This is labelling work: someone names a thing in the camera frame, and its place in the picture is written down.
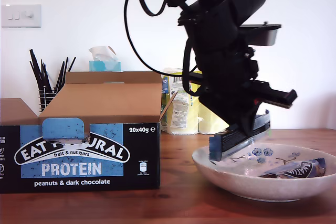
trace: barcode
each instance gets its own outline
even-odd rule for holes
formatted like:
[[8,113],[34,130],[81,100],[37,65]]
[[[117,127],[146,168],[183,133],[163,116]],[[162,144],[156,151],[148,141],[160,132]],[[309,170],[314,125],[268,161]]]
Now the barcode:
[[181,82],[182,77],[173,77],[173,82]]

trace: blue wrapper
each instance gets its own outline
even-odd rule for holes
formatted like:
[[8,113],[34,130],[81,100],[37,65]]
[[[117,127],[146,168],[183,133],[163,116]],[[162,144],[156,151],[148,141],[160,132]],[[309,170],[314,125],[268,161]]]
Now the blue wrapper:
[[326,161],[316,158],[309,161],[292,162],[269,170],[261,178],[315,178],[325,175]]

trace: eat natural logo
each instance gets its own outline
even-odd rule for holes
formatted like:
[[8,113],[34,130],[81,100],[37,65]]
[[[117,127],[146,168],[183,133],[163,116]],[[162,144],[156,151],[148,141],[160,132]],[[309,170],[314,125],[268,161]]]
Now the eat natural logo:
[[18,165],[26,165],[65,156],[98,158],[119,163],[126,163],[130,159],[128,149],[118,142],[96,133],[91,133],[91,139],[90,144],[63,145],[51,144],[39,137],[22,146],[15,153],[14,160]]

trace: yellow packaging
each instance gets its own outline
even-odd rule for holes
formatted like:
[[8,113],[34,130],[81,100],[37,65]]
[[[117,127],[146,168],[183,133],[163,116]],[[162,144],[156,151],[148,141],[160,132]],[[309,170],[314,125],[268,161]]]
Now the yellow packaging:
[[201,134],[213,135],[229,127],[223,119],[201,103],[198,109],[198,117],[199,132]]
[[[171,71],[172,74],[182,74],[182,72]],[[198,86],[191,83],[190,89],[196,91]],[[198,107],[200,102],[198,97],[193,97],[186,93],[182,85],[182,77],[167,77],[162,80],[162,104],[166,104],[174,93],[177,93],[173,104],[168,108],[166,122],[163,130],[169,134],[191,135],[198,133]]]

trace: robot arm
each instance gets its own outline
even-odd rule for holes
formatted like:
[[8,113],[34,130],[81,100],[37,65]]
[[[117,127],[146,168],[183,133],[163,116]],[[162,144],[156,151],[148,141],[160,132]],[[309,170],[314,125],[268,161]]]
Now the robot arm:
[[[184,53],[183,87],[187,93],[199,96],[202,104],[246,136],[253,131],[262,102],[290,108],[297,98],[294,90],[289,93],[273,90],[268,82],[256,80],[258,63],[252,60],[254,50],[250,45],[272,46],[281,25],[243,23],[265,1],[198,0],[188,6],[186,0],[165,0],[159,13],[153,14],[144,0],[140,0],[150,16],[161,14],[166,4],[183,10],[178,24],[185,27],[189,37]],[[192,48],[202,74],[189,72]],[[196,92],[190,91],[190,81],[201,87]]]

